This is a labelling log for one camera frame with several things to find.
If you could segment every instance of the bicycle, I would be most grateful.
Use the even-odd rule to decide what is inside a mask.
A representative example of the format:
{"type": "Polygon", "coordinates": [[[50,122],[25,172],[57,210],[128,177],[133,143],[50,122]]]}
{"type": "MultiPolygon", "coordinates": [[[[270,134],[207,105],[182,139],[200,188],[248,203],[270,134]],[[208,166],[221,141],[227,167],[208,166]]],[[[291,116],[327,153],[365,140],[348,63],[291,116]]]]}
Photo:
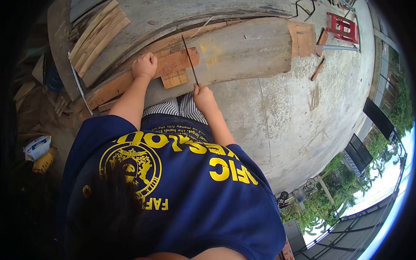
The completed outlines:
{"type": "MultiPolygon", "coordinates": [[[[305,185],[303,186],[302,190],[308,191],[308,198],[312,194],[318,191],[318,188],[316,187],[316,181],[313,178],[309,178],[305,185]]],[[[293,197],[295,197],[298,201],[307,201],[308,198],[302,198],[303,192],[300,193],[298,189],[294,189],[292,191],[293,197]]]]}
{"type": "Polygon", "coordinates": [[[276,198],[277,208],[279,210],[287,207],[290,205],[289,202],[285,202],[289,198],[289,193],[287,191],[283,191],[280,194],[280,197],[276,198]]]}

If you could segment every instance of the yellow circular logo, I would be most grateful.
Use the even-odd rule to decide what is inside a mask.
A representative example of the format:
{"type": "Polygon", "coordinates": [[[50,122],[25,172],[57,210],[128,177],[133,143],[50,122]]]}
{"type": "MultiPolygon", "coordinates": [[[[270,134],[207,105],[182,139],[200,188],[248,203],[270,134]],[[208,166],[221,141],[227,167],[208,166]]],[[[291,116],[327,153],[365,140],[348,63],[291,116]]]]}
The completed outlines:
{"type": "Polygon", "coordinates": [[[100,174],[106,174],[106,165],[115,163],[126,167],[126,180],[136,185],[136,193],[145,198],[152,193],[162,174],[159,155],[147,144],[115,144],[107,149],[100,160],[100,174]]]}

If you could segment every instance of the hand saw blade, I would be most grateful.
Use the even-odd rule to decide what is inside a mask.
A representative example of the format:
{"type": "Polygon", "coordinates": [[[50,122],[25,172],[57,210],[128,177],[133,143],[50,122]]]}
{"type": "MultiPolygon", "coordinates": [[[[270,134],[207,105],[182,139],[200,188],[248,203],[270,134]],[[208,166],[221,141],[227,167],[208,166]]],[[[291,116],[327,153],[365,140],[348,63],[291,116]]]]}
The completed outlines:
{"type": "Polygon", "coordinates": [[[182,40],[183,40],[183,45],[185,45],[186,53],[188,54],[188,59],[189,59],[189,62],[191,63],[193,76],[195,77],[196,84],[197,84],[197,85],[198,85],[198,87],[199,87],[198,80],[196,79],[195,70],[194,70],[193,65],[192,65],[191,57],[189,56],[188,48],[187,48],[187,46],[186,46],[185,39],[184,39],[183,35],[182,35],[182,40]]]}

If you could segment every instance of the concrete floor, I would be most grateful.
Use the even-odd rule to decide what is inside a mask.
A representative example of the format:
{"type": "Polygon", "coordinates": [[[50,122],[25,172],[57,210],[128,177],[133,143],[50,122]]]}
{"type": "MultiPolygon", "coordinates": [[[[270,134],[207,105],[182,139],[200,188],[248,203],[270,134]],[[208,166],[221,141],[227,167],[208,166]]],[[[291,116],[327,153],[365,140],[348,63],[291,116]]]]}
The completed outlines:
{"type": "MultiPolygon", "coordinates": [[[[301,4],[312,10],[311,2],[301,4]]],[[[315,25],[318,39],[329,26],[326,12],[344,16],[346,11],[327,0],[315,6],[307,23],[315,25]]],[[[326,63],[314,82],[310,77],[322,60],[316,55],[293,58],[285,74],[210,87],[237,143],[262,169],[275,194],[291,192],[316,176],[362,126],[374,68],[374,34],[365,1],[357,0],[355,8],[362,53],[325,50],[326,63]]],[[[299,8],[292,20],[306,18],[299,8]]],[[[327,44],[352,45],[332,34],[327,44]]]]}

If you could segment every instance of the striped shorts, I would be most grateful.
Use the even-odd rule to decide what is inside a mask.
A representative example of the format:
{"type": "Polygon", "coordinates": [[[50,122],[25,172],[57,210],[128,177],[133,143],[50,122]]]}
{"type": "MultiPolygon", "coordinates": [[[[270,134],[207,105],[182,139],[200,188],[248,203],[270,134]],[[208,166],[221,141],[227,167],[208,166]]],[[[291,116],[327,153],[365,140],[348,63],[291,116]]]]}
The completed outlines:
{"type": "Polygon", "coordinates": [[[143,112],[143,117],[150,114],[182,116],[208,125],[203,114],[196,108],[195,102],[193,101],[193,91],[162,104],[149,107],[143,112]]]}

